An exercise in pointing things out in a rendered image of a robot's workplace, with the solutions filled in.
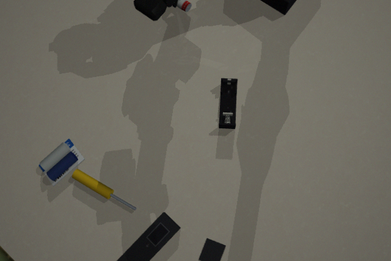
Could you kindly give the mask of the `yellow-handled screwdriver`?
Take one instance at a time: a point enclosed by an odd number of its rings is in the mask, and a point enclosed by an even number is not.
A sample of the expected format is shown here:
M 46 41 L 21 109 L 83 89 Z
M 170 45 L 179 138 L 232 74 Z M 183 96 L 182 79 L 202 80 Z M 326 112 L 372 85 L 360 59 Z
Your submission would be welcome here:
M 116 195 L 114 195 L 113 189 L 110 189 L 106 185 L 100 183 L 98 180 L 95 180 L 94 178 L 90 177 L 89 175 L 85 174 L 84 172 L 80 171 L 79 169 L 74 171 L 72 178 L 77 180 L 79 183 L 82 183 L 86 187 L 90 188 L 94 192 L 105 197 L 106 199 L 110 199 L 111 197 L 113 197 L 114 199 L 120 201 L 121 203 L 128 206 L 129 208 L 132 208 L 133 210 L 137 209 L 136 207 L 132 206 L 131 204 L 125 202 L 124 200 L 122 200 L 119 197 L 117 197 Z

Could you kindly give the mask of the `red and white cylinder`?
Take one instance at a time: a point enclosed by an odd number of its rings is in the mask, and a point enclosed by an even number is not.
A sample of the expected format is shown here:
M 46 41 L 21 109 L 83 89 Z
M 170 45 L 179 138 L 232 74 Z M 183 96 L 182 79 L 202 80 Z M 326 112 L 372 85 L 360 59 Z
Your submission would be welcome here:
M 188 12 L 191 8 L 192 4 L 189 3 L 187 0 L 178 0 L 177 7 L 179 7 L 181 10 Z

